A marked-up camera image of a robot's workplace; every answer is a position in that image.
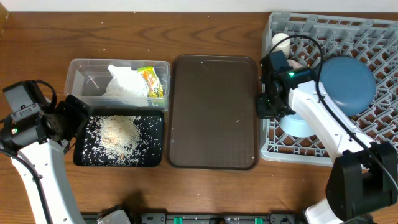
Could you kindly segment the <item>clear plastic bin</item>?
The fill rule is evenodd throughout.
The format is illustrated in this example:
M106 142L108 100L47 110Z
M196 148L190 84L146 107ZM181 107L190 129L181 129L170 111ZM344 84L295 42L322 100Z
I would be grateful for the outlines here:
M147 107L126 105L114 97L103 97L112 75L109 65L117 67L131 67L136 70L141 67L153 66L162 84L164 96L161 98L149 97ZM167 110L170 92L170 64L166 61L153 60L116 60L116 59L74 59L71 61L65 94L73 95L90 106L104 106L108 108L156 108Z

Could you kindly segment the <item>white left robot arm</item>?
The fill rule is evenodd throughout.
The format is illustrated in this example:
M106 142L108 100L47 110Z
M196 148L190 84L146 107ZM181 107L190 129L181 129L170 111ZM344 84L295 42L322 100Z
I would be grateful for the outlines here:
M36 223L84 223L67 179L64 149L53 140L34 142L13 154L13 166L22 178Z

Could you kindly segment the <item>white napkin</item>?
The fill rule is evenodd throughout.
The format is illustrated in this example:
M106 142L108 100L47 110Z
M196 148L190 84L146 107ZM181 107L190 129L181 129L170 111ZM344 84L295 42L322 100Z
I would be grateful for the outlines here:
M108 70L112 79L108 83L103 97L118 98L120 102L136 107L149 105L147 99L149 86L141 74L132 70L131 67L109 65Z

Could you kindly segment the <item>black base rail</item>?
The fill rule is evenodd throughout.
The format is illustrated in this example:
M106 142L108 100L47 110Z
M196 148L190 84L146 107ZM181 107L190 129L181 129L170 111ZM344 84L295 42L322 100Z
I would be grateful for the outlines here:
M198 214L164 214L164 213L142 213L132 215L132 223L146 224L295 224L305 223L300 215L272 213L268 215L198 215Z

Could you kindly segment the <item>dark blue plate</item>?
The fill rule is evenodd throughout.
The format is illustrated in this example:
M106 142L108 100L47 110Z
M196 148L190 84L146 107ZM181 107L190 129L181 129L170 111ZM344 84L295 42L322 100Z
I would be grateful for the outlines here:
M320 82L346 116L369 108L376 94L376 80L364 63L350 57L335 57L323 63Z

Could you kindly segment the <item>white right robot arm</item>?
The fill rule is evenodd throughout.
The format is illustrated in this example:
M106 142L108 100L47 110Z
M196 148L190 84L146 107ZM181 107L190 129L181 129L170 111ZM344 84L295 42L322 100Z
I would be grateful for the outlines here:
M299 114L314 130L333 167L326 197L304 212L307 223L344 223L397 203L397 151L356 129L308 67L262 68L259 118Z

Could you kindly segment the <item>grey dishwasher rack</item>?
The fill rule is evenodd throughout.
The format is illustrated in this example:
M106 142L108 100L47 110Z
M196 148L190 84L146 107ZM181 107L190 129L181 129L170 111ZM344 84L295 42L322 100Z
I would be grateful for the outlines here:
M309 36L292 39L290 58L315 68L320 59L351 57L364 63L376 79L369 108L354 115L355 126L378 142L397 146L397 21L273 12L262 35L262 54L278 33ZM327 151L316 136L297 138L283 132L277 119L260 122L260 157L266 161L330 166Z

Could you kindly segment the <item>brown serving tray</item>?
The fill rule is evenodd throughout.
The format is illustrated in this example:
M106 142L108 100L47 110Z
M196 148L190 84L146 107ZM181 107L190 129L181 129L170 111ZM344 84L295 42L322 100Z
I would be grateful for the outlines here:
M176 168L250 170L259 160L257 65L243 56L173 62L167 159Z

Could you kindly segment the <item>cream cup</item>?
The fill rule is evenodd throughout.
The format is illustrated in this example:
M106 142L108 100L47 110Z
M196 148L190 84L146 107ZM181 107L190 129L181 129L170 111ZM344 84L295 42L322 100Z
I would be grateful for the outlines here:
M278 33L272 38L272 52L283 51L286 58L290 55L290 39L285 33Z

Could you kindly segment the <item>yellow green snack wrapper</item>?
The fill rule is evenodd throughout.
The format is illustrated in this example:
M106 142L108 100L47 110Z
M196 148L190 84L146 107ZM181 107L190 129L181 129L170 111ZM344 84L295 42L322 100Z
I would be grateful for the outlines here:
M161 98L164 96L162 84L153 66L138 68L137 72L141 74L149 87L149 97Z

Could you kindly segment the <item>light blue small bowl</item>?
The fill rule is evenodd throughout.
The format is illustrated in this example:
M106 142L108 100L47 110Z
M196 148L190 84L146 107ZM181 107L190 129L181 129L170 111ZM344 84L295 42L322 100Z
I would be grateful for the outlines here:
M279 127L286 134L297 138L307 138L315 134L314 130L297 113L284 116L279 122Z

